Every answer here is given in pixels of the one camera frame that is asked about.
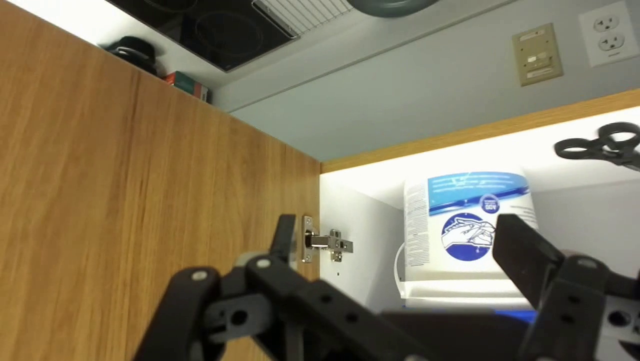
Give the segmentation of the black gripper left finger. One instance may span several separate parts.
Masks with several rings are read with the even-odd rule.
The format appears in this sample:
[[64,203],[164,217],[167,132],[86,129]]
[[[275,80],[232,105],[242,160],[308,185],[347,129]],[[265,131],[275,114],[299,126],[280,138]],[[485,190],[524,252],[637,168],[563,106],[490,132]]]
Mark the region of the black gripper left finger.
[[267,255],[281,263],[288,263],[293,252],[293,238],[295,238],[295,217],[280,216]]

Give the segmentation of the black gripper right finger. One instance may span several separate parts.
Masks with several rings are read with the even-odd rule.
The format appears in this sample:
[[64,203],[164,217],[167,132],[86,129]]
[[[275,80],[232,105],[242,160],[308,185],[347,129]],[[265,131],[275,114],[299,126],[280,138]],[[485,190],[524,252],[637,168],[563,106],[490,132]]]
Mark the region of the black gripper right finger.
[[518,216],[498,217],[492,260],[534,310],[563,263],[563,255]]

